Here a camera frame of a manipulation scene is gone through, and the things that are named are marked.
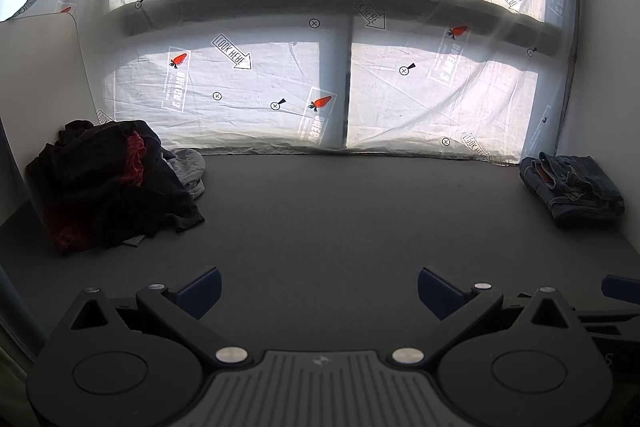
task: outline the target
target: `silver bolt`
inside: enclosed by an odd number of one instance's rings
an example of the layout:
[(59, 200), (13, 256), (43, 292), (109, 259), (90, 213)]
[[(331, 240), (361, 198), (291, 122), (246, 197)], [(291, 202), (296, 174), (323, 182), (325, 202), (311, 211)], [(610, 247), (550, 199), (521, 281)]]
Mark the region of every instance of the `silver bolt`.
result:
[(424, 358), (424, 353), (415, 347), (401, 347), (391, 357), (398, 363), (418, 363)]
[(224, 363), (244, 362), (249, 357), (242, 347), (223, 347), (216, 352), (216, 358)]

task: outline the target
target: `gray floor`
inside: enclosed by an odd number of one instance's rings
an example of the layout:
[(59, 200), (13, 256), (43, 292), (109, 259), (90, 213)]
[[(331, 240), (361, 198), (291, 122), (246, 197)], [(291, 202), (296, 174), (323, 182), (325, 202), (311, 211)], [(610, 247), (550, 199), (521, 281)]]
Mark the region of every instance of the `gray floor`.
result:
[(417, 298), (422, 266), (505, 295), (559, 288), (578, 309), (607, 273), (640, 278), (615, 229), (556, 229), (517, 167), (386, 156), (208, 156), (206, 223), (139, 248), (61, 257), (25, 206), (0, 228), (0, 264), (49, 330), (78, 292), (132, 296), (206, 264), (223, 296), (204, 318), (248, 349), (410, 346), (436, 318)]

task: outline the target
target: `red fabric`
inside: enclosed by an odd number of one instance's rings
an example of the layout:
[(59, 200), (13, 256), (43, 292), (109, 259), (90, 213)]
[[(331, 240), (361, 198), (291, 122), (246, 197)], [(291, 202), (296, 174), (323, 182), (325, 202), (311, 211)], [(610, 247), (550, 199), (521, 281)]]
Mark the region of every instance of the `red fabric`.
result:
[[(136, 132), (127, 137), (127, 162), (123, 174), (120, 176), (122, 183), (142, 185), (142, 158), (145, 157), (145, 142)], [(92, 247), (91, 239), (81, 223), (72, 216), (62, 212), (50, 212), (47, 215), (47, 226), (54, 243), (61, 252), (67, 250), (82, 251)]]
[(61, 253), (67, 250), (87, 250), (92, 246), (86, 230), (67, 214), (48, 213), (47, 226), (53, 242)]
[(145, 157), (145, 142), (136, 132), (127, 138), (127, 164), (124, 172), (120, 176), (122, 183), (133, 183), (140, 187), (142, 185), (142, 158)]

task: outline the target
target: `blue bracket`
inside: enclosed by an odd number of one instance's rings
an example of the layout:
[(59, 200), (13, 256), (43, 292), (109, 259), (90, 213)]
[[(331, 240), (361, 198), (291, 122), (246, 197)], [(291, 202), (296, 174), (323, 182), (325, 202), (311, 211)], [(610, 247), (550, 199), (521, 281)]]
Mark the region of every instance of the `blue bracket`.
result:
[(433, 266), (422, 268), (418, 275), (418, 297), (441, 321), (462, 308), (476, 293), (462, 291)]
[(166, 297), (191, 317), (200, 320), (222, 295), (222, 275), (215, 266), (206, 266), (194, 279), (169, 288)]
[(607, 275), (600, 285), (602, 294), (619, 301), (640, 304), (640, 280)]

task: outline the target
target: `jeans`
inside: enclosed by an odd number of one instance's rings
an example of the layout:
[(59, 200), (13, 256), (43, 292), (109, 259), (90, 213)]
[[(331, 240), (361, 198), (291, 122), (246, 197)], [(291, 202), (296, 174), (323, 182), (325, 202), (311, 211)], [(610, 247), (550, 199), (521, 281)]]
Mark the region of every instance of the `jeans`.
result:
[(625, 200), (591, 156), (524, 158), (520, 177), (546, 203), (556, 223), (614, 219)]

